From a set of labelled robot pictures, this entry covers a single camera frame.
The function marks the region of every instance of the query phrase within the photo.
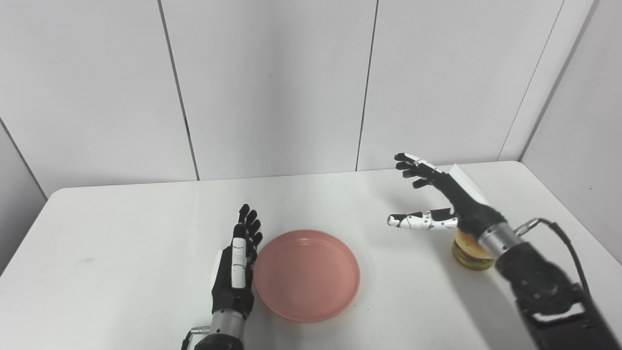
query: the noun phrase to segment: cable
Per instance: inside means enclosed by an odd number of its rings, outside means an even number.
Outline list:
[[[188,350],[191,336],[192,336],[192,331],[189,331],[188,334],[186,334],[186,338],[182,341],[182,350]]]
[[[551,222],[547,219],[543,219],[542,217],[538,218],[538,221],[547,224],[549,228],[553,230],[553,232],[555,232],[557,236],[559,236],[559,238],[564,242],[564,244],[568,248],[568,251],[570,252],[570,255],[572,256],[572,260],[575,263],[575,267],[577,268],[577,273],[579,274],[579,280],[581,280],[581,285],[583,286],[583,290],[585,291],[585,294],[587,294],[587,296],[591,298],[592,295],[590,294],[590,287],[587,285],[587,279],[585,278],[585,274],[583,273],[583,267],[581,267],[581,261],[579,261],[577,252],[575,251],[575,248],[572,246],[572,243],[570,243],[570,238],[568,238],[568,235],[566,235],[564,230],[562,230],[562,228],[559,227],[559,225],[556,222]]]

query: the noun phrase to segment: robotic hand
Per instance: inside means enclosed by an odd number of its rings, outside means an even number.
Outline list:
[[[251,285],[257,260],[257,246],[263,239],[262,233],[258,232],[260,227],[257,212],[251,210],[248,204],[243,205],[239,210],[238,224],[233,229],[231,244],[223,250],[216,282],[211,290],[211,325],[190,331],[208,333],[195,346],[195,350],[244,349],[244,322],[253,310],[255,301]]]
[[[510,282],[521,318],[539,349],[621,349],[586,293],[587,283],[582,273],[583,288],[572,283],[557,265],[545,260],[520,238],[538,223],[545,222],[571,247],[556,223],[536,218],[513,230],[498,211],[476,201],[451,175],[410,154],[399,153],[395,160],[403,177],[420,177],[412,183],[414,188],[434,186],[451,202],[454,213],[440,209],[425,215],[392,214],[389,225],[442,229],[455,227],[457,220],[457,227],[496,259],[495,268]],[[575,305],[580,306],[581,312],[568,315]]]

